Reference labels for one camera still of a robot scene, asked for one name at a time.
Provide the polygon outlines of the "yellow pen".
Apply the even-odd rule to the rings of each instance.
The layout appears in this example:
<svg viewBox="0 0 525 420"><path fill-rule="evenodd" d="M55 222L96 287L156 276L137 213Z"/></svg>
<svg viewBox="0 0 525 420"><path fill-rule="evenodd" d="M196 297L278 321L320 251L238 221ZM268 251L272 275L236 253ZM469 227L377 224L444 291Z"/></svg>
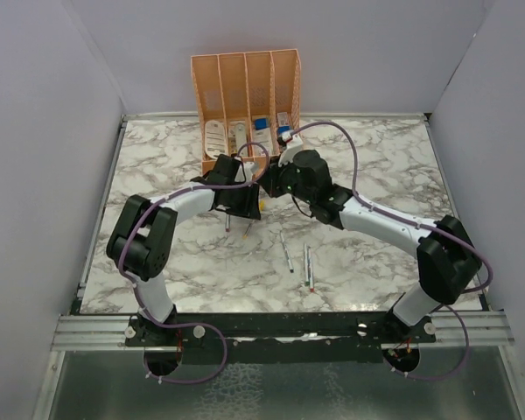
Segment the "yellow pen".
<svg viewBox="0 0 525 420"><path fill-rule="evenodd" d="M246 227L246 229L245 229L245 231L243 233L243 236L242 236L243 239L246 239L248 237L249 231L252 228L252 225L253 225L253 223L249 223L248 226Z"/></svg>

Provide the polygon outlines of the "blue pen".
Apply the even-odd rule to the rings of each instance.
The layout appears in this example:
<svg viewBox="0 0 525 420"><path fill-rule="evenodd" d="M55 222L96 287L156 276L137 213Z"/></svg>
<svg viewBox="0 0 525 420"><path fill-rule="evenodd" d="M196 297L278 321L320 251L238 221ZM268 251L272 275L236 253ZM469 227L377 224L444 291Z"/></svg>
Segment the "blue pen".
<svg viewBox="0 0 525 420"><path fill-rule="evenodd" d="M288 246L287 246L285 238L284 238L284 233L282 231L279 233L279 238L280 238L280 242L281 242L281 244L283 246L283 252L284 252L284 256L285 256L285 259L286 259L286 262L287 262L287 265L288 265L289 272L290 273L294 273L294 266L293 266L293 262L291 260L290 251L288 249Z"/></svg>

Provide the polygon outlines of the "green pen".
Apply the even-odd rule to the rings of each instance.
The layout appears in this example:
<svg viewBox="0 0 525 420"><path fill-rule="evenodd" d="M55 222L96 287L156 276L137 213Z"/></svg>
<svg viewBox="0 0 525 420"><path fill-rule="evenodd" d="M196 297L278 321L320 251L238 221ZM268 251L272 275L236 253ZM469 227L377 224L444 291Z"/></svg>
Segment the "green pen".
<svg viewBox="0 0 525 420"><path fill-rule="evenodd" d="M304 286L309 287L309 268L308 268L308 245L307 243L304 243Z"/></svg>

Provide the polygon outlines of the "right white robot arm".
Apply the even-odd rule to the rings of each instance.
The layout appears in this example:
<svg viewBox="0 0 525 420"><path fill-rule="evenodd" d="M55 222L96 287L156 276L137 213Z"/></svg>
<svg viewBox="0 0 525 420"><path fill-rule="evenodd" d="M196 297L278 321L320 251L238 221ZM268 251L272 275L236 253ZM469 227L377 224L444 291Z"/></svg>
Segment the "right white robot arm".
<svg viewBox="0 0 525 420"><path fill-rule="evenodd" d="M270 197L289 194L303 201L325 225L372 236L416 259L417 284L394 303L384 321L386 335L395 342L412 336L417 323L440 305L454 304L480 270L481 260L458 219L421 220L366 201L333 183L315 150L301 150L289 160L273 157L259 183Z"/></svg>

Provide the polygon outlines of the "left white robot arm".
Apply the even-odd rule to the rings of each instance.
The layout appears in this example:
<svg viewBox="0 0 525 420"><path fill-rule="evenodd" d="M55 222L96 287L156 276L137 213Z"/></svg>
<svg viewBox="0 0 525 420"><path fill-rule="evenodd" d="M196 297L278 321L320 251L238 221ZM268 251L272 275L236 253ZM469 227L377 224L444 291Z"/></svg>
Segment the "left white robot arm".
<svg viewBox="0 0 525 420"><path fill-rule="evenodd" d="M127 198L106 254L130 280L138 313L148 320L145 334L153 343L166 345L176 332L176 305L169 297L163 275L176 227L212 210L258 220L257 171L254 162L221 155L212 170L175 192L152 199L138 194Z"/></svg>

